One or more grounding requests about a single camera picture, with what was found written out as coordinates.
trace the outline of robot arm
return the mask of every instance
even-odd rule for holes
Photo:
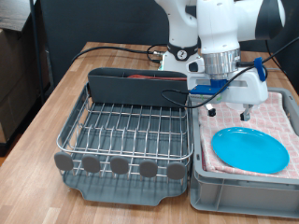
[[[168,17],[170,38],[164,70],[186,74],[190,97],[200,103],[215,95],[242,70],[237,67],[241,62],[239,41],[273,38],[285,23],[280,0],[197,0],[197,23],[189,22],[185,12],[188,4],[194,4],[193,0],[156,1],[166,13],[175,15]],[[201,39],[202,58],[197,53],[183,60],[179,58],[176,54],[195,44],[197,35]],[[254,68],[232,81],[211,103],[243,104],[247,109],[243,120],[248,120],[253,105],[261,104],[267,97],[264,78]]]

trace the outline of gray plastic bin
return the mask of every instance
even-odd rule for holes
[[[299,134],[299,109],[289,91],[269,88],[283,96],[283,107],[292,127]],[[194,143],[190,200],[197,210],[299,218],[299,180],[206,172],[202,167],[202,149],[198,111],[192,114]]]

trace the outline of black wall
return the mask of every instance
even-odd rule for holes
[[[299,36],[299,1],[283,0],[283,4],[287,24],[269,42],[272,51]],[[41,6],[55,84],[88,41],[145,45],[168,42],[168,19],[154,0],[41,0]],[[194,7],[187,11],[195,13]],[[263,41],[242,43],[241,49],[266,51]],[[299,42],[278,60],[299,91]]]

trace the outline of pink checkered cloth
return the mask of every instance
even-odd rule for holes
[[[217,116],[211,118],[204,107],[199,107],[200,136],[203,149],[203,168],[209,172],[239,175],[258,175],[299,179],[299,137],[296,135],[282,108],[282,95],[269,92],[268,100],[259,109],[251,111],[250,121],[240,120],[240,111],[230,109],[226,103],[214,105]],[[231,127],[251,128],[276,138],[290,154],[289,165],[274,175],[264,175],[233,168],[215,154],[211,140],[214,134]]]

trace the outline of wooden tabletop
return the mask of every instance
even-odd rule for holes
[[[88,43],[85,49],[111,44]],[[146,50],[148,46],[113,45]],[[243,61],[266,54],[243,52]],[[77,59],[41,108],[21,140],[0,168],[0,223],[296,223],[297,220],[200,212],[192,208],[189,191],[163,199],[156,207],[83,200],[67,187],[54,163],[56,138],[71,112],[87,74],[97,67],[157,69],[146,55],[103,49]],[[292,92],[289,80],[270,72],[268,85]]]

